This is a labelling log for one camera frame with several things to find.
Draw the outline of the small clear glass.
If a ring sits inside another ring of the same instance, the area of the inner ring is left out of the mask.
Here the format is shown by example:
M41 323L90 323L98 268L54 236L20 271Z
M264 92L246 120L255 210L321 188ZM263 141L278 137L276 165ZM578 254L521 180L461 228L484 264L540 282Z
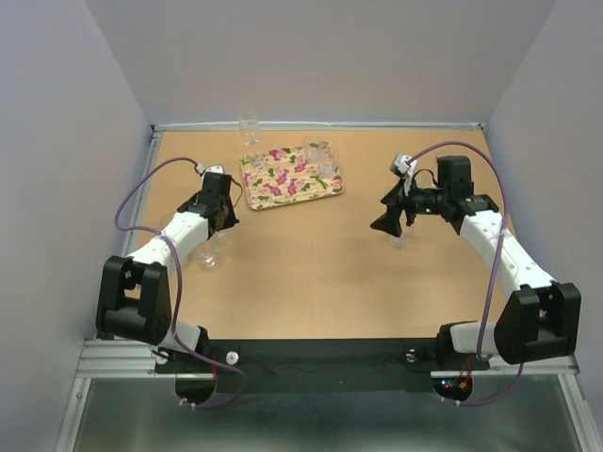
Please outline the small clear glass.
M261 155L256 155L252 159L252 165L256 171L263 171L266 167L266 162Z

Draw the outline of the tall clear glass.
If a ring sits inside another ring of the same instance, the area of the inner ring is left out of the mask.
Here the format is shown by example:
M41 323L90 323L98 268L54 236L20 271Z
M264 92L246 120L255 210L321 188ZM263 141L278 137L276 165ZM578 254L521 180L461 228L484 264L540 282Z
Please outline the tall clear glass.
M253 105L242 102L237 110L239 132L245 145L257 145L261 142L261 130Z

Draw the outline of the clear faceted glass tumbler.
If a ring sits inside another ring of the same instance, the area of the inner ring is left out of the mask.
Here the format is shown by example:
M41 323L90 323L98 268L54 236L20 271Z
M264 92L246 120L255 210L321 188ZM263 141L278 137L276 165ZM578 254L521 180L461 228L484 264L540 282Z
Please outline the clear faceted glass tumbler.
M329 143L320 136L305 137L302 142L302 148L307 161L310 163L323 161L330 150Z

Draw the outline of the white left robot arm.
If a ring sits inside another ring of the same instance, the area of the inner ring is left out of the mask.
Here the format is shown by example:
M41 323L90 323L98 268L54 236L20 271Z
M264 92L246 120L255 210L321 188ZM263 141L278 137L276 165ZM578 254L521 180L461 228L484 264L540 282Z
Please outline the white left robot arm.
M238 223L232 176L214 166L202 172L201 180L201 190L178 207L163 230L138 250L107 259L96 314L98 332L177 351L177 360L190 371L215 361L206 329L177 319L170 275L182 281L185 259Z

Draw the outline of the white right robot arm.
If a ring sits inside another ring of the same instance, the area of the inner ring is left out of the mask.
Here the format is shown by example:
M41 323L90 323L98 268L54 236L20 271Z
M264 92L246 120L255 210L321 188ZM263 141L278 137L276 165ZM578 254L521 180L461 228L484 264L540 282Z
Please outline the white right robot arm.
M499 357L520 364L574 353L578 339L581 294L570 282L561 283L544 271L503 223L492 198L478 194L471 162L462 155L437 160L433 188L415 180L411 156L398 154L390 169L397 184L382 198L386 211L371 228L402 235L418 215L436 215L449 223L482 261L496 273L507 302L496 322L461 322L443 326L433 345L434 359L454 367L467 354Z

